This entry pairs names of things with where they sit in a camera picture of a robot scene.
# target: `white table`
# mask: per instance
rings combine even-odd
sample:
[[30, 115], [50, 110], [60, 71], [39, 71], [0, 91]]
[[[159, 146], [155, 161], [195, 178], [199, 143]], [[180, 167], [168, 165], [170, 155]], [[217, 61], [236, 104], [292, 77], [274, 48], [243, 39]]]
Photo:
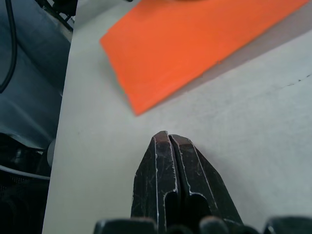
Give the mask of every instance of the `white table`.
[[312, 4], [140, 116], [98, 42], [133, 5], [78, 8], [43, 233], [129, 217], [135, 172], [161, 130], [193, 141], [246, 224], [312, 215]]

